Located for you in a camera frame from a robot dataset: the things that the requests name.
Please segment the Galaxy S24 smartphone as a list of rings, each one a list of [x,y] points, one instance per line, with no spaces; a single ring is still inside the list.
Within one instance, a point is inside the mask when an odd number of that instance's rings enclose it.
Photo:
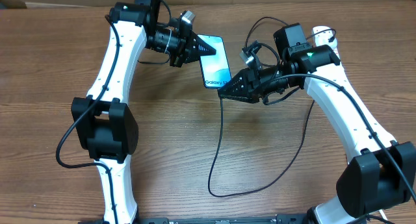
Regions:
[[[204,42],[216,49],[214,55],[200,57],[203,84],[208,89],[218,89],[231,80],[224,41],[219,36],[198,35]]]

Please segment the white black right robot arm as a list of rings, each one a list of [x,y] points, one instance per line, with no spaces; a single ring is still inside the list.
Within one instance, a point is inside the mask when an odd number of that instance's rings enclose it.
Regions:
[[[376,211],[415,198],[415,146],[398,142],[369,112],[349,83],[337,50],[335,31],[315,27],[306,36],[300,24],[274,33],[278,63],[262,68],[257,45],[242,50],[246,68],[218,90],[221,99],[269,103],[287,88],[306,91],[341,139],[347,166],[336,196],[310,208],[297,223],[364,223]]]

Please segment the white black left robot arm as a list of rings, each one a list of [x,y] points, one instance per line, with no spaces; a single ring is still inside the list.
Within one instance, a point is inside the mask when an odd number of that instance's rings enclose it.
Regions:
[[[99,223],[138,223],[138,205],[133,195],[131,156],[138,144],[138,124],[129,109],[129,91],[140,54],[151,49],[168,55],[172,67],[199,61],[217,50],[192,30],[195,15],[184,11],[168,23],[158,21],[164,0],[118,2],[105,19],[110,25],[109,44],[98,76],[86,97],[71,104],[73,124],[56,149],[56,160],[72,168],[60,157],[64,142],[76,131],[81,147],[91,162],[77,167],[98,168],[105,200]]]

